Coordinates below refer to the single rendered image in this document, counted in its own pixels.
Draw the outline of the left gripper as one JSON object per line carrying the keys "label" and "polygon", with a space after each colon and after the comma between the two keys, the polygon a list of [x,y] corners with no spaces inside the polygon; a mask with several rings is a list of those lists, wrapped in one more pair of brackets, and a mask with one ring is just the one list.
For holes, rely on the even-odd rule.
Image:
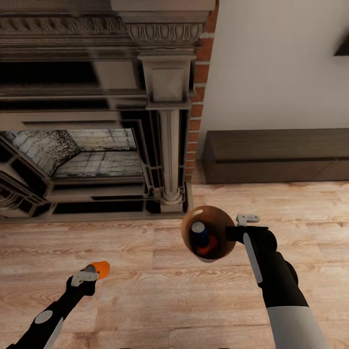
{"label": "left gripper", "polygon": [[84,281],[79,286],[71,286],[72,278],[70,278],[66,282],[66,292],[63,296],[68,295],[73,298],[75,305],[79,303],[79,301],[86,296],[93,296],[95,293],[95,281],[87,282]]}

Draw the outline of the can of soda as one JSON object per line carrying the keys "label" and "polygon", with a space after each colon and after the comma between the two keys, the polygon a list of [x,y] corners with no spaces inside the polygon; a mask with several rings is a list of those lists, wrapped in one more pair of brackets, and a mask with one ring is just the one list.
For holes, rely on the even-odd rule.
{"label": "can of soda", "polygon": [[219,246],[220,246],[220,241],[217,239],[217,236],[213,234],[209,236],[209,245],[207,245],[206,247],[200,248],[199,246],[196,245],[196,241],[195,241],[195,245],[193,245],[194,250],[199,257],[206,256],[209,252],[217,249]]}
{"label": "can of soda", "polygon": [[191,233],[197,246],[204,248],[209,245],[208,231],[203,222],[194,222],[191,226]]}
{"label": "can of soda", "polygon": [[91,265],[87,265],[84,269],[86,272],[99,273],[97,282],[106,278],[110,272],[110,265],[107,262],[94,262]]}

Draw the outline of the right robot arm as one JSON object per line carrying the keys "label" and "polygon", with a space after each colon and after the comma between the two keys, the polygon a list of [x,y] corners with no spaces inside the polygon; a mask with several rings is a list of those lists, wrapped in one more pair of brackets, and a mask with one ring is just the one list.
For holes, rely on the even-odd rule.
{"label": "right robot arm", "polygon": [[245,244],[269,316],[276,349],[331,349],[304,295],[294,267],[277,252],[277,239],[254,214],[238,214],[226,239]]}

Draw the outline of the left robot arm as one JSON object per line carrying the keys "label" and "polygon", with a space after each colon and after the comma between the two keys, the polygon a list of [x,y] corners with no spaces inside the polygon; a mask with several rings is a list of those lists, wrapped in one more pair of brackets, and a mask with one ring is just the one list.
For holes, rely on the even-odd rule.
{"label": "left robot arm", "polygon": [[99,273],[82,270],[75,272],[66,282],[63,296],[37,315],[31,328],[15,345],[11,344],[7,349],[51,349],[62,330],[63,321],[75,305],[84,295],[94,295],[95,281],[98,278]]}

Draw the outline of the trash can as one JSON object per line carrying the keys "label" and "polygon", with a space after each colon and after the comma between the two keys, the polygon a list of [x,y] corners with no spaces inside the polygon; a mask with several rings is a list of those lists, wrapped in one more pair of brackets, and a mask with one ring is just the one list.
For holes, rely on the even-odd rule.
{"label": "trash can", "polygon": [[[202,210],[202,212],[192,216],[192,214],[198,210]],[[204,257],[199,257],[193,247],[193,245],[195,245],[195,240],[191,233],[191,226],[194,222],[203,222],[207,228],[208,236],[213,234],[217,236],[217,239],[220,241],[220,246],[217,249],[209,252]],[[181,236],[187,248],[202,262],[217,262],[218,259],[228,256],[236,245],[236,241],[228,241],[226,239],[226,226],[236,225],[232,218],[224,210],[215,206],[199,206],[192,209],[185,216],[181,225]]]}

